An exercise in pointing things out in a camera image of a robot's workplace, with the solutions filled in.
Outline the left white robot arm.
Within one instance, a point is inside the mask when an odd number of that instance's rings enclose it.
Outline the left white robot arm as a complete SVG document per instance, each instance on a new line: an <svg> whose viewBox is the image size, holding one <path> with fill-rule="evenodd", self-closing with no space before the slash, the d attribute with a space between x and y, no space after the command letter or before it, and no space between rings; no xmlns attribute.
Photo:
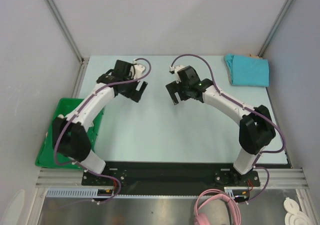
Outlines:
<svg viewBox="0 0 320 225"><path fill-rule="evenodd" d="M107 163L93 150L88 129L101 110L117 95L139 102L147 87L143 81L152 66L140 64L140 58L133 62L117 60L114 68L103 73L96 80L90 94L67 115L58 115L52 122L52 147L54 162L61 154L93 173L93 179L100 185L110 181L111 173Z"/></svg>

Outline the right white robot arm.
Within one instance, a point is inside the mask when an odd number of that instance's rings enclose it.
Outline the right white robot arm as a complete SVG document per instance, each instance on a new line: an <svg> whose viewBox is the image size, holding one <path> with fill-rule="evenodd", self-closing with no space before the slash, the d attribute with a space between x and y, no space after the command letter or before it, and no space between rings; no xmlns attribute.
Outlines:
<svg viewBox="0 0 320 225"><path fill-rule="evenodd" d="M210 79L200 80L192 66L178 65L171 67L169 72L175 80L165 87L174 105L178 100L193 99L218 109L239 126L241 150L233 163L230 179L235 185L242 186L248 181L248 173L254 168L259 153L276 136L269 109L264 105L246 107L245 103L218 91Z"/></svg>

